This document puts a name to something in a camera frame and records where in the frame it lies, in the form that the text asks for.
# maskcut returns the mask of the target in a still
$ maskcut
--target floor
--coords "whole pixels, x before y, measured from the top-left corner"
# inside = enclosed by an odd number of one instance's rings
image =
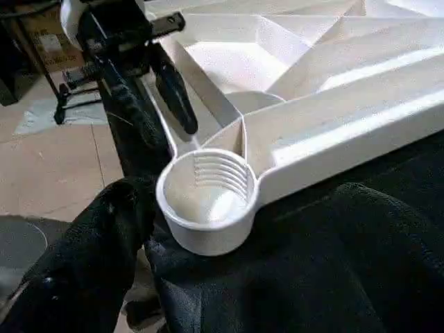
[[[59,73],[53,77],[61,81]],[[13,134],[35,99],[51,97],[41,78],[19,103],[0,106],[0,214],[72,222],[104,186],[122,177],[109,126],[60,126],[32,135]],[[124,332],[132,330],[120,315],[115,333]]]

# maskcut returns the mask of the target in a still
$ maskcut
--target black metal stand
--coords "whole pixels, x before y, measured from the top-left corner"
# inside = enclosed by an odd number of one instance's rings
[[[10,8],[10,11],[17,12],[13,7]],[[91,101],[86,101],[86,102],[77,103],[77,104],[73,104],[73,105],[67,105],[69,99],[72,96],[81,95],[81,94],[89,94],[91,92],[96,92],[99,89],[96,87],[96,88],[92,88],[92,89],[79,90],[77,92],[70,92],[67,85],[62,83],[62,84],[60,84],[59,89],[57,90],[57,87],[54,84],[54,81],[53,81],[50,73],[46,69],[46,67],[43,63],[43,60],[41,59],[37,49],[35,48],[35,45],[31,39],[31,37],[29,37],[29,34],[26,31],[26,28],[23,25],[23,22],[21,21],[20,18],[15,18],[15,22],[17,23],[20,33],[23,35],[26,43],[28,43],[29,49],[30,49],[33,57],[37,61],[37,65],[38,65],[40,71],[43,73],[44,77],[46,78],[46,81],[48,82],[49,86],[51,87],[51,90],[53,91],[55,97],[57,98],[57,108],[54,113],[54,120],[58,125],[61,125],[65,121],[66,110],[72,109],[72,108],[77,108],[80,106],[101,103],[101,101],[102,101],[101,99],[94,99]]]

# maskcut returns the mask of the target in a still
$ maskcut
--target black cloth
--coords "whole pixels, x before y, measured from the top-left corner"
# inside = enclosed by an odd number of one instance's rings
[[[24,275],[0,332],[112,333],[153,230],[153,190],[134,178],[104,189]]]
[[[163,169],[167,153],[108,119],[127,176]],[[157,214],[145,251],[170,331],[441,331],[442,161],[444,132],[264,207],[220,257],[182,249]]]

